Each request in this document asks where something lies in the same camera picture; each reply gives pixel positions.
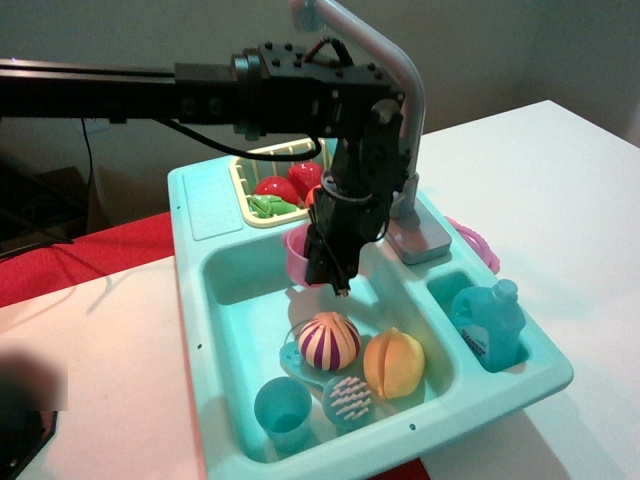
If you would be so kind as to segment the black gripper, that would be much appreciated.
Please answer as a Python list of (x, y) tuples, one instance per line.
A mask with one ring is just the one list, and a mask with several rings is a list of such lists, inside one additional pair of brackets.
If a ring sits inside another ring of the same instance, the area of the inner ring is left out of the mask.
[(311, 227), (307, 229), (303, 255), (304, 274), (310, 286), (328, 284), (336, 296), (348, 296), (357, 275), (362, 248), (379, 240), (389, 223), (393, 190), (386, 185), (348, 190), (331, 172), (321, 177), (314, 195)]

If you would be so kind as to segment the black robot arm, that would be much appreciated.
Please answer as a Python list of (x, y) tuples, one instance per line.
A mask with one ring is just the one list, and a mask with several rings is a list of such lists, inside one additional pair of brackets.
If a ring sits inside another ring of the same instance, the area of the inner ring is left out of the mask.
[(5, 59), (1, 113), (12, 118), (151, 119), (188, 137), (199, 125), (230, 125), (249, 140), (303, 134), (336, 150), (311, 207), (304, 247), (310, 285), (350, 290), (362, 247), (387, 230), (408, 177), (400, 140), (404, 94), (383, 69), (271, 42), (226, 65), (179, 63), (171, 70), (89, 67)]

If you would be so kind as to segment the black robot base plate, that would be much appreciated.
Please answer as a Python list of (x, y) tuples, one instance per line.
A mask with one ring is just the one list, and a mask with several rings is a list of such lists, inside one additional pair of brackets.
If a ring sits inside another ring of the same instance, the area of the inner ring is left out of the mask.
[(55, 435), (58, 411), (1, 412), (1, 480), (16, 479)]

